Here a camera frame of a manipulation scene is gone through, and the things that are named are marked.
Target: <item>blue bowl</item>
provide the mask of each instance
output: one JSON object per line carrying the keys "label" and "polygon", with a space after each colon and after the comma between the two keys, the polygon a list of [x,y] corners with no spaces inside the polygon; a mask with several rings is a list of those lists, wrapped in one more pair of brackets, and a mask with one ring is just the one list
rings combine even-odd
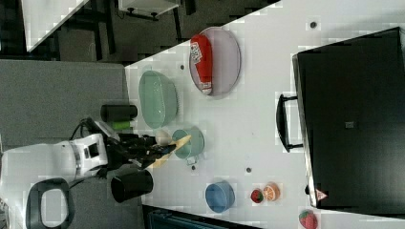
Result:
{"label": "blue bowl", "polygon": [[205,200],[209,208],[222,213],[228,210],[235,202],[235,194],[226,181],[210,184],[205,190]]}

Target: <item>black cylinder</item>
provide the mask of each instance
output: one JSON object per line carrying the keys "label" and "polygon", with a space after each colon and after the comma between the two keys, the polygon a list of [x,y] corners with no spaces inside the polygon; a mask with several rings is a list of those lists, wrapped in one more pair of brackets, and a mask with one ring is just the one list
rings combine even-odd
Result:
{"label": "black cylinder", "polygon": [[116,202],[137,198],[153,190],[152,175],[147,170],[129,175],[114,177],[111,180],[111,191]]}
{"label": "black cylinder", "polygon": [[135,105],[102,105],[100,115],[105,122],[130,121],[137,117],[138,109]]}

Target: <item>small black dot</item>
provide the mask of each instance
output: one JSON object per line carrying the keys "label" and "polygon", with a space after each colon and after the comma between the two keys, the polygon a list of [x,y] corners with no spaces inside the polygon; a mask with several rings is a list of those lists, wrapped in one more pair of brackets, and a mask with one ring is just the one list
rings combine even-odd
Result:
{"label": "small black dot", "polygon": [[312,29],[315,29],[316,26],[318,26],[318,24],[317,24],[316,22],[311,22],[309,25],[310,25],[310,27],[311,27]]}

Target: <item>green bowl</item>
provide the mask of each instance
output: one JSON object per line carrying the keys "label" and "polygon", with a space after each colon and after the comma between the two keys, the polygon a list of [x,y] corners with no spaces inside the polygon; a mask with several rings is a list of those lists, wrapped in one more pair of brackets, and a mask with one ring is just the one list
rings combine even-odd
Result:
{"label": "green bowl", "polygon": [[[180,159],[187,159],[187,164],[191,165],[197,163],[197,155],[203,151],[204,139],[203,133],[197,128],[192,128],[189,130],[177,130],[175,133],[173,133],[172,138],[176,141],[187,135],[191,135],[190,141],[179,148],[175,154]],[[194,157],[194,163],[190,163],[188,160],[192,157]]]}
{"label": "green bowl", "polygon": [[167,125],[178,112],[176,88],[164,74],[147,71],[139,82],[142,116],[152,129]]}

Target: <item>suitcase handle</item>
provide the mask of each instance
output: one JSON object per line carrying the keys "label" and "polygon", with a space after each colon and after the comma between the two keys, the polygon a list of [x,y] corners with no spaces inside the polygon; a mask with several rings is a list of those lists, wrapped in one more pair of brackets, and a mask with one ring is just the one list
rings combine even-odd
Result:
{"label": "suitcase handle", "polygon": [[277,123],[277,131],[279,133],[279,137],[281,142],[286,148],[287,152],[294,148],[304,147],[303,144],[291,145],[289,144],[289,137],[288,137],[288,124],[287,124],[287,114],[286,114],[286,105],[285,103],[290,100],[298,99],[297,96],[292,97],[285,97],[283,94],[280,95],[279,101],[277,104],[277,111],[276,111],[276,123]]}

